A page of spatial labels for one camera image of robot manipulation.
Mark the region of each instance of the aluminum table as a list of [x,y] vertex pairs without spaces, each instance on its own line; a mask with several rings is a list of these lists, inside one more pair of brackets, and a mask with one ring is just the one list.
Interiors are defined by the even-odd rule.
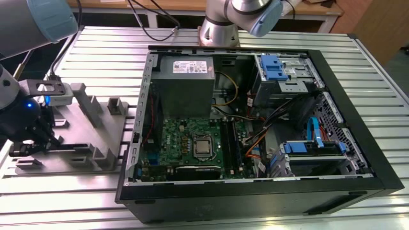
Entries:
[[[169,29],[149,29],[158,37]],[[153,42],[140,28],[85,27],[58,64],[66,83],[84,82],[100,102],[120,96],[132,106],[120,155],[130,140],[148,45],[197,45],[197,31],[184,29],[166,42]],[[242,47],[318,49],[361,114],[377,143],[409,187],[409,99],[357,39],[345,34],[240,32]],[[330,215],[252,218],[144,225],[114,203],[118,170],[106,173],[17,175],[0,152],[0,227],[10,229],[406,229],[409,189],[367,199]]]

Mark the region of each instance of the black cable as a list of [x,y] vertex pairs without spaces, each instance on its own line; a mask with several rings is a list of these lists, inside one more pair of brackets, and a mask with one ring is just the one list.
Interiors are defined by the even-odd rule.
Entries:
[[168,15],[168,17],[173,20],[173,22],[177,23],[177,27],[180,28],[180,22],[177,21],[177,19],[173,18],[173,16],[168,14],[168,12],[160,7],[160,5],[156,3],[154,0],[150,0],[150,1],[156,5],[156,7],[165,13],[165,15]]
[[[77,6],[78,6],[78,21],[77,21],[77,23],[78,23],[78,30],[80,30],[80,26],[82,25],[82,5],[81,5],[80,0],[77,0]],[[53,60],[53,62],[50,64],[49,76],[53,77],[53,78],[56,77],[56,73],[54,73],[56,64],[58,63],[60,59],[62,58],[62,56],[64,56],[64,54],[68,50],[68,48],[70,47],[70,45],[72,45],[72,43],[73,43],[73,41],[77,37],[77,34],[78,34],[78,32],[74,35],[72,35],[66,46],[64,47],[62,51],[60,52],[60,54],[57,55],[56,59]]]
[[249,121],[257,120],[257,119],[252,119],[252,118],[248,118],[248,117],[244,117],[244,116],[229,114],[225,111],[222,111],[218,107],[213,107],[213,108],[217,109],[218,112],[221,112],[221,114],[225,115],[225,116],[237,117],[237,118],[241,118],[241,119],[245,119],[245,120],[249,120]]
[[33,54],[33,49],[26,52],[26,55],[25,55],[24,60],[21,62],[22,65],[26,65],[26,63],[28,63],[28,61],[29,61],[29,59],[32,57],[32,54]]
[[164,19],[170,20],[170,21],[174,23],[174,25],[177,25],[178,29],[181,28],[180,22],[168,14],[168,12],[160,7],[160,5],[158,5],[154,1],[152,1],[152,3],[153,3],[153,4],[156,5],[156,7],[165,13],[165,15],[161,14],[160,12],[157,12],[157,11],[149,9],[149,8],[145,7],[144,5],[141,5],[136,0],[130,0],[130,1],[132,1],[134,4],[137,4],[141,8],[144,8],[145,10],[148,10],[149,12],[156,13],[156,14],[157,14],[160,17],[162,17]]
[[174,34],[174,31],[172,31],[172,33],[170,33],[165,38],[162,38],[162,39],[157,39],[157,38],[154,38],[154,37],[152,37],[152,36],[149,35],[148,31],[145,30],[144,25],[141,24],[141,19],[140,19],[137,13],[136,13],[136,10],[134,10],[134,7],[133,7],[133,5],[132,5],[132,3],[130,3],[130,0],[128,0],[128,3],[129,3],[129,5],[130,5],[130,8],[132,8],[132,11],[133,11],[134,18],[136,18],[136,20],[137,20],[137,22],[138,22],[138,24],[140,24],[140,26],[141,26],[141,29],[142,29],[142,31],[145,32],[146,36],[148,36],[152,40],[154,40],[154,41],[157,41],[157,42],[162,42],[162,41],[165,41],[169,37],[172,37],[172,35]]
[[281,0],[281,1],[286,1],[288,4],[292,6],[292,8],[293,8],[293,20],[294,20],[296,19],[296,8],[294,8],[293,4],[288,0]]

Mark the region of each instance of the metal chassis frame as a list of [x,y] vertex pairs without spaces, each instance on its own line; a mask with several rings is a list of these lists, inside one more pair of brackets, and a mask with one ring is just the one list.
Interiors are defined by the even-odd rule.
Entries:
[[274,186],[270,183],[224,183],[224,184],[184,184],[184,185],[168,185],[161,189],[156,186],[132,186],[132,182],[126,182],[125,170],[129,169],[126,161],[134,161],[134,153],[137,150],[132,147],[130,143],[128,154],[124,156],[124,164],[121,168],[118,189],[116,193],[116,202],[124,203],[132,210],[134,202],[137,204],[152,204],[156,199],[178,199],[193,197],[220,197],[220,196],[253,196],[262,194],[294,194],[294,193],[314,193],[314,192],[330,192],[339,191],[346,194],[361,194],[357,198],[341,203],[325,212],[312,212],[309,214],[331,213],[346,206],[357,203],[358,201],[374,197],[383,196],[391,192],[403,188],[403,185],[393,171],[393,168],[383,156],[383,153],[375,143],[374,138],[369,132],[369,129],[362,121],[362,118],[350,102],[350,99],[341,87],[341,84],[331,72],[331,69],[325,61],[325,58],[317,50],[302,49],[257,49],[257,48],[218,48],[218,47],[196,47],[196,46],[149,46],[150,53],[148,54],[148,61],[145,66],[145,72],[141,83],[140,101],[134,122],[133,139],[141,135],[144,104],[142,94],[146,95],[149,86],[149,74],[152,69],[152,55],[162,55],[166,52],[172,55],[189,55],[189,54],[233,54],[233,55],[254,55],[256,53],[265,52],[305,52],[312,59],[315,70],[322,77],[326,88],[330,92],[330,96],[335,103],[341,115],[346,121],[346,125],[351,131],[353,137],[358,143],[358,146],[365,155],[366,161],[375,173],[374,178],[357,178],[357,179],[329,179],[329,180],[308,180],[308,181],[274,181]]

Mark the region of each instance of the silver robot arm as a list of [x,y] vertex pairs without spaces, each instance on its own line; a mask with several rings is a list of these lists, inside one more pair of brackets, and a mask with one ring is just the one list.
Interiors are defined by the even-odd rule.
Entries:
[[[0,0],[0,60],[73,35],[76,18],[65,0]],[[40,85],[53,90],[38,91]],[[53,136],[50,99],[65,94],[57,80],[16,81],[0,65],[0,136],[13,143],[10,156],[28,156],[60,146]],[[34,97],[44,96],[38,103]]]
[[208,0],[201,45],[237,46],[237,26],[262,37],[274,27],[281,12],[280,0]]

